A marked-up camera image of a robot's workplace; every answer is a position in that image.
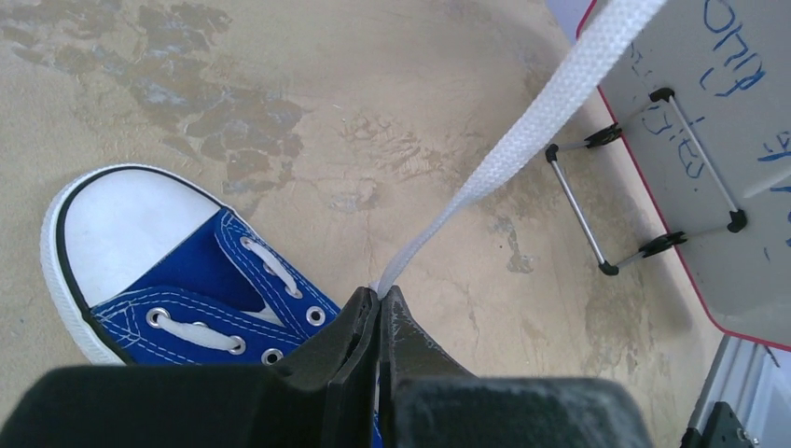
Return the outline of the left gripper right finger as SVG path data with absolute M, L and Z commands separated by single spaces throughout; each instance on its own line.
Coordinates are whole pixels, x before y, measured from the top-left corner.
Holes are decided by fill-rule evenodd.
M 649 447 L 634 399 L 587 377 L 478 377 L 412 316 L 381 301 L 379 424 L 386 447 Z

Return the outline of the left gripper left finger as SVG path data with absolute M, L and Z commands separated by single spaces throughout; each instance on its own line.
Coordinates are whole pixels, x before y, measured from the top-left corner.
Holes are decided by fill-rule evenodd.
M 380 305 L 360 287 L 271 366 L 71 367 L 22 397 L 5 447 L 368 447 Z

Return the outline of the blue canvas sneaker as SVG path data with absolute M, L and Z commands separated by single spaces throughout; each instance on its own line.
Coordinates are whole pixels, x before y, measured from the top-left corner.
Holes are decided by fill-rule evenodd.
M 347 304 L 211 194 L 145 165 L 64 187 L 40 254 L 52 301 L 92 367 L 271 366 Z

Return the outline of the white shoelace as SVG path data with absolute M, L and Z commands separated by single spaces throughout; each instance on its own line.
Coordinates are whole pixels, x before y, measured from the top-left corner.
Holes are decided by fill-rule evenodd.
M 442 213 L 391 259 L 374 284 L 378 300 L 386 297 L 411 259 L 456 212 L 505 185 L 549 143 L 663 5 L 661 1 L 608 3 L 545 88 L 485 156 Z

